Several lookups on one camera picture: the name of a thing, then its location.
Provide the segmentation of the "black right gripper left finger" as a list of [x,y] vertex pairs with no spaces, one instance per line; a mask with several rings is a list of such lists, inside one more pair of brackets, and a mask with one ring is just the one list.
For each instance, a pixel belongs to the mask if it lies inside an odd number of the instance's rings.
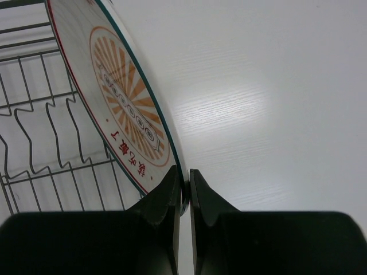
[[177,274],[180,208],[172,166],[127,210],[16,214],[1,225],[1,273]]

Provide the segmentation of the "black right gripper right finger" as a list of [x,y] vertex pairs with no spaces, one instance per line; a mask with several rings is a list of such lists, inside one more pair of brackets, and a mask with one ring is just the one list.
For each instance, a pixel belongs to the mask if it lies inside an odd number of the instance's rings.
[[366,239],[337,211],[240,211],[190,170],[195,274],[365,274]]

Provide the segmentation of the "white plate with orange sunburst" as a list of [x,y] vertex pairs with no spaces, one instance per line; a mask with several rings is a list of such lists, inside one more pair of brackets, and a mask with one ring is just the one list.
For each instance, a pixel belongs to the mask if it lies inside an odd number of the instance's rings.
[[46,1],[63,60],[95,128],[143,195],[172,166],[187,186],[177,132],[153,70],[112,1]]

